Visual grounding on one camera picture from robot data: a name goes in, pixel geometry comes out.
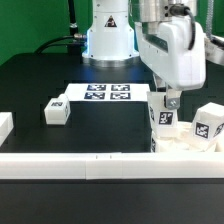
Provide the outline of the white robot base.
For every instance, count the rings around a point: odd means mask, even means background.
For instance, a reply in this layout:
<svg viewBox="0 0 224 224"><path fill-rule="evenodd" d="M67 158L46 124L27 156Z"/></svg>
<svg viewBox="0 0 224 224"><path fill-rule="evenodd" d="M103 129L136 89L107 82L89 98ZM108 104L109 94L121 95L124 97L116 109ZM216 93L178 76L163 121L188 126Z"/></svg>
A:
<svg viewBox="0 0 224 224"><path fill-rule="evenodd" d="M134 30L129 25L129 0L92 0L93 22L87 31L83 62L99 67L122 67L139 59Z"/></svg>

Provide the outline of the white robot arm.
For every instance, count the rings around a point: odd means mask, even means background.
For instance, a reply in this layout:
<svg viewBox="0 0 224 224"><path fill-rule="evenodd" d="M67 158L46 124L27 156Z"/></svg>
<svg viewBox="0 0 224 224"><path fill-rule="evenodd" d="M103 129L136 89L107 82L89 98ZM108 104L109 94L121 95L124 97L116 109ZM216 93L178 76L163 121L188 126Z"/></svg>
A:
<svg viewBox="0 0 224 224"><path fill-rule="evenodd" d="M142 62L151 69L164 106L180 107L183 91L199 89L207 60L224 65L224 38L212 34L214 0L208 0L206 26L195 21L197 0L130 0Z"/></svg>

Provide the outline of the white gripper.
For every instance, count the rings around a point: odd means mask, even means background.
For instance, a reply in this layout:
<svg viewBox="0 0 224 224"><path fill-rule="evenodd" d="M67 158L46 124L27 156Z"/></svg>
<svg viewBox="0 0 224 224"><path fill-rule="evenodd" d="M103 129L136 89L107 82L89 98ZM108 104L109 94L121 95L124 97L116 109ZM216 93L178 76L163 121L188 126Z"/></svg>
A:
<svg viewBox="0 0 224 224"><path fill-rule="evenodd" d="M147 40L147 35L142 33L141 23L135 24L135 31L142 62L171 87L166 88L165 107L169 110L178 109L181 91L199 89L206 79L201 25L196 24L196 38L191 50L188 49L191 37L188 21L159 24L158 34L154 38L166 43L167 50Z"/></svg>

